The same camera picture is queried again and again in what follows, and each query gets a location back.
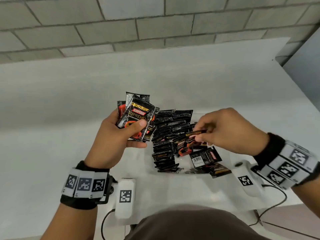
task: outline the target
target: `wristband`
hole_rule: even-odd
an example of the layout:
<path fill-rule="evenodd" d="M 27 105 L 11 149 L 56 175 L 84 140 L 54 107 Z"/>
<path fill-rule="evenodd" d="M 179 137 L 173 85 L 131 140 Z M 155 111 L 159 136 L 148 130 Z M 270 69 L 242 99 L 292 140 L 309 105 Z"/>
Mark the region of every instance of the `wristband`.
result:
<path fill-rule="evenodd" d="M 269 182 L 288 189 L 316 179 L 320 163 L 309 150 L 280 136 L 268 133 L 266 148 L 254 156 L 254 170 Z"/>
<path fill-rule="evenodd" d="M 110 169 L 88 167 L 80 161 L 70 170 L 62 190 L 60 202 L 75 209 L 91 210 L 97 204 L 106 204 L 111 192 L 111 184 L 116 182 L 109 175 Z"/>

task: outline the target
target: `brick wall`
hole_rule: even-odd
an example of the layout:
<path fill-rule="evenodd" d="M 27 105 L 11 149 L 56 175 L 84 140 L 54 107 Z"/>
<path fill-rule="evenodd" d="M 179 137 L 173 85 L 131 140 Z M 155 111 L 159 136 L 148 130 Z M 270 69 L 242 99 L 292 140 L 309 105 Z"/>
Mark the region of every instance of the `brick wall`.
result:
<path fill-rule="evenodd" d="M 0 63 L 291 37 L 320 24 L 320 0 L 0 0 Z"/>

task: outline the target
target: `brick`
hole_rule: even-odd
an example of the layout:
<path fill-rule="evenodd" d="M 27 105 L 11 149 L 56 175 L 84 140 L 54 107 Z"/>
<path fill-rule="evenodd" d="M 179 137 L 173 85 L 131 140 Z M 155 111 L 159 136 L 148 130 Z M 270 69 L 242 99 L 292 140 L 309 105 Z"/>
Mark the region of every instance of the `brick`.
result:
<path fill-rule="evenodd" d="M 298 24 L 317 24 L 320 22 L 320 5 L 310 6 Z"/>
<path fill-rule="evenodd" d="M 301 26 L 292 28 L 269 29 L 264 39 L 290 37 L 290 42 L 307 40 L 319 26 Z"/>
<path fill-rule="evenodd" d="M 283 5 L 286 0 L 229 0 L 227 9 Z"/>
<path fill-rule="evenodd" d="M 8 56 L 12 61 L 46 60 L 63 57 L 63 55 L 57 49 L 14 52 L 8 53 Z"/>
<path fill-rule="evenodd" d="M 37 0 L 27 4 L 43 25 L 103 20 L 96 0 Z"/>
<path fill-rule="evenodd" d="M 222 10 L 227 0 L 166 0 L 166 14 Z"/>
<path fill-rule="evenodd" d="M 245 28 L 268 28 L 294 25 L 308 6 L 256 9 Z"/>
<path fill-rule="evenodd" d="M 10 62 L 12 62 L 12 60 L 10 60 L 6 55 L 0 54 L 0 64 L 10 63 Z"/>
<path fill-rule="evenodd" d="M 240 30 L 248 19 L 250 11 L 196 14 L 192 34 Z"/>
<path fill-rule="evenodd" d="M 92 46 L 83 46 L 83 47 L 70 47 L 70 48 L 62 48 L 61 52 L 65 56 L 97 55 L 97 54 L 113 52 L 113 47 L 111 44 L 92 45 Z"/>
<path fill-rule="evenodd" d="M 138 19 L 140 39 L 190 35 L 193 15 Z"/>
<path fill-rule="evenodd" d="M 77 28 L 86 44 L 138 39 L 134 20 L 83 24 Z"/>
<path fill-rule="evenodd" d="M 287 61 L 291 58 L 291 56 L 277 56 L 275 60 L 283 66 L 284 64 L 287 63 Z"/>
<path fill-rule="evenodd" d="M 165 46 L 173 47 L 173 46 L 213 44 L 214 36 L 215 34 L 197 35 L 197 36 L 180 37 L 180 38 L 168 38 L 165 41 Z"/>
<path fill-rule="evenodd" d="M 0 4 L 0 29 L 24 28 L 40 25 L 28 8 L 18 2 Z"/>
<path fill-rule="evenodd" d="M 277 54 L 277 56 L 291 56 L 293 55 L 301 46 L 303 42 L 295 42 L 286 44 L 282 50 Z"/>
<path fill-rule="evenodd" d="M 82 44 L 74 26 L 24 29 L 16 34 L 31 49 Z"/>
<path fill-rule="evenodd" d="M 114 44 L 115 51 L 135 51 L 145 49 L 164 48 L 164 41 L 161 40 L 142 40 L 137 42 Z"/>
<path fill-rule="evenodd" d="M 160 16 L 164 0 L 99 0 L 107 20 Z"/>
<path fill-rule="evenodd" d="M 217 34 L 215 43 L 237 41 L 237 40 L 256 40 L 256 39 L 261 39 L 265 33 L 266 33 L 265 30 L 221 33 L 221 34 Z"/>
<path fill-rule="evenodd" d="M 11 32 L 0 32 L 0 52 L 20 51 L 26 47 Z"/>
<path fill-rule="evenodd" d="M 286 4 L 312 3 L 320 2 L 320 0 L 288 0 Z"/>

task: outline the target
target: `person's right arm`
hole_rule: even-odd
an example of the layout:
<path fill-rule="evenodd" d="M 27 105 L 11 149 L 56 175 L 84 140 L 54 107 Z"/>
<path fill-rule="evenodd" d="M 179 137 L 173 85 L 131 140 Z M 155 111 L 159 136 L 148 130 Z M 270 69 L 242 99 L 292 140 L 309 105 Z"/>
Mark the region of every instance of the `person's right arm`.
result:
<path fill-rule="evenodd" d="M 269 135 L 258 129 L 232 108 L 207 113 L 194 130 L 207 129 L 195 140 L 205 141 L 228 151 L 256 156 L 265 149 Z M 320 218 L 320 177 L 303 185 L 294 186 L 294 193 Z"/>

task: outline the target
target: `person's left thumb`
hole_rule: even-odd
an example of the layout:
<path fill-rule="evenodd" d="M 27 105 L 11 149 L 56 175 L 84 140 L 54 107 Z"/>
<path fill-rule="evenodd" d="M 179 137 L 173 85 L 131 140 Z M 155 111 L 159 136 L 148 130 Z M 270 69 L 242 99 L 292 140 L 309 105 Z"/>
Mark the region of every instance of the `person's left thumb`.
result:
<path fill-rule="evenodd" d="M 128 127 L 122 129 L 127 138 L 132 137 L 133 135 L 142 131 L 143 128 L 147 126 L 146 120 L 138 120 L 137 122 L 132 123 Z"/>

